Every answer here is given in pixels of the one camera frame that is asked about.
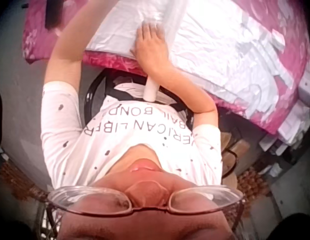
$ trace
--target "eyeglass frame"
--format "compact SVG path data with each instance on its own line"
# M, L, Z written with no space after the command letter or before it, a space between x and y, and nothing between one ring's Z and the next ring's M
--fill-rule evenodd
M225 186L225 185L208 185L208 186L197 186L197 187L187 188L187 189L183 189L183 190L203 188L203 187L225 187L225 188L231 189L231 188L229 188L228 186ZM239 225L239 222L241 220L242 214L244 212L244 203L245 203L244 195L241 197L241 199L239 199L238 201L236 201L236 202L234 202L234 203L232 203L230 205L222 206L222 207L218 207L218 208L215 208L215 209L201 211L201 212L195 212L194 213L194 212L175 212L175 211L171 211L171 209L168 206L165 206L165 207L158 207L158 206L152 206L152 207L133 207L131 199L123 192L120 192L120 191L117 191L117 190L114 190L114 189L111 189L111 188L107 188L107 187L93 187L93 188L94 189L108 189L108 190L116 191L116 192L119 192L119 193L125 195L126 198L129 200L130 205L131 205L130 211L125 212L125 213L115 213L115 214L97 214L97 213L88 213L88 212L80 212L80 211L75 211L75 210L69 210L66 207L63 207L63 206L61 206L59 204L56 204L52 200L49 200L49 195L54 192L54 191L52 191L52 192L50 192L48 194L47 199L46 199L47 218L48 218L48 221L49 221L49 223L51 225L51 231L48 234L47 238L49 237L49 235L51 233L53 233L55 235L53 237L57 236L58 233L57 233L57 230L56 230L56 226L60 222L60 220L62 219L62 217L61 217L54 224L54 218L53 218L53 215L51 214L53 209L62 210L64 212L67 212L67 213L70 213L70 214L75 214L75 215L84 216L84 217L111 219L111 218L127 217L127 216L131 216L134 213L140 213L140 212L144 212L144 211L160 211L160 212L165 212L165 213L169 213L171 215L176 215L176 216L199 216L199 215L217 213L219 211L222 211L222 210L225 210L225 209L230 209L231 207L233 207L235 205L238 205L237 211L236 211L237 215L236 215L236 218L234 220L233 226L231 228L231 230L233 232L235 232L237 226ZM172 198L173 194L174 193L178 193L178 192L180 192L180 191L173 192L170 195L168 202L171 201L171 198Z

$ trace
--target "eyeglasses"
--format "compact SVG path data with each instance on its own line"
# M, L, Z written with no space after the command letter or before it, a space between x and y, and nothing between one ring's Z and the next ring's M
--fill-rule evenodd
M163 211L172 215L194 216L237 207L234 231L244 210L243 193L223 185L199 186L176 191L164 206L134 207L123 192L103 187L67 186L52 191L51 207L68 213L99 218L119 218L142 211Z

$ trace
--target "nose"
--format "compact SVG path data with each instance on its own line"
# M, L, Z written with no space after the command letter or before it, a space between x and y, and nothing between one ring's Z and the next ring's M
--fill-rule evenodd
M134 207L162 207L170 197L169 191L156 181L142 181L129 187L125 194Z

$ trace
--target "woman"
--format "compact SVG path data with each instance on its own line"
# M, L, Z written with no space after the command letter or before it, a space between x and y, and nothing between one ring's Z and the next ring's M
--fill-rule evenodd
M41 139L53 187L60 188L50 198L56 206L93 215L123 213L131 208L141 211L111 218L67 213L59 237L227 238L231 230L221 212L181 216L147 209L174 205L181 211L201 212L216 208L205 193L183 193L181 198L174 198L174 203L170 196L197 186L220 185L222 176L216 105L170 63L160 27L144 23L137 30L132 53L148 76L179 96L194 112L193 130L186 127L185 113L169 106L174 101L163 93L157 99L163 104L119 102L107 96L100 112L84 130L81 126L78 91L83 52L117 2L90 0L58 39L45 76ZM134 97L144 92L144 86L135 83L116 88ZM77 200L69 200L74 204L68 207L58 193L77 190L61 188L65 186L93 186L103 191L79 194Z

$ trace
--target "pink tablecloth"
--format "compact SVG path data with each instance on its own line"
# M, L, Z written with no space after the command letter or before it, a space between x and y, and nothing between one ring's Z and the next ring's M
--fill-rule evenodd
M26 15L22 39L23 57L28 63L48 59L52 53L58 35L87 2L87 0L64 0L62 25L59 29L45 29L47 0L30 0ZM279 101L275 111L264 122L261 114L256 113L250 119L271 134L276 134L290 110L298 99L297 86L302 79L306 63L310 58L307 25L303 10L296 0L233 0L251 17L260 22L269 31L276 30L284 35L285 51L279 53L279 59L294 78L294 86L288 89L281 80L276 80ZM86 64L113 68L139 75L145 75L136 61L119 55L86 51L83 62ZM214 97L216 104L243 116L244 110Z

